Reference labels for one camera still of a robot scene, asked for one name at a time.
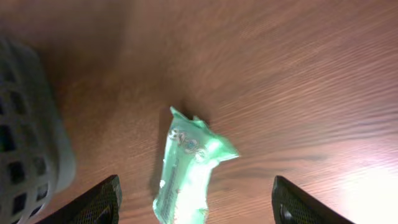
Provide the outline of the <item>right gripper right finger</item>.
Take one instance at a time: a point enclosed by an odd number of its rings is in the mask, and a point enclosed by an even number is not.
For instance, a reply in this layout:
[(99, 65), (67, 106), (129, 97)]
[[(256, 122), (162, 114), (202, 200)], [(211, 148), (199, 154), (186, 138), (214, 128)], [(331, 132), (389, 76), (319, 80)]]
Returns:
[(281, 175), (274, 178), (271, 199), (276, 224), (353, 224)]

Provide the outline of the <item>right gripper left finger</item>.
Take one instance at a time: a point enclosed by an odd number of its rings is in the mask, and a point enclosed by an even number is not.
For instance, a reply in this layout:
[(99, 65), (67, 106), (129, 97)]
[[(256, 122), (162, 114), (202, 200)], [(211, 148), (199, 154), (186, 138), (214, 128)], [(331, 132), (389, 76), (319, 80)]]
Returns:
[(122, 190), (111, 175), (38, 224), (118, 224)]

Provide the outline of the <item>small mint green packet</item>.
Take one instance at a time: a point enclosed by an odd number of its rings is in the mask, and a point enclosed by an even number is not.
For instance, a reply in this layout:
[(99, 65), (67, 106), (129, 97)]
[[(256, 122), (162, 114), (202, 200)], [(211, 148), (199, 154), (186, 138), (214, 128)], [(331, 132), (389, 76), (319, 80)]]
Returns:
[(173, 106), (170, 112), (173, 119), (153, 210), (162, 224), (205, 224), (212, 170), (221, 162), (239, 157), (239, 153), (199, 117), (189, 119)]

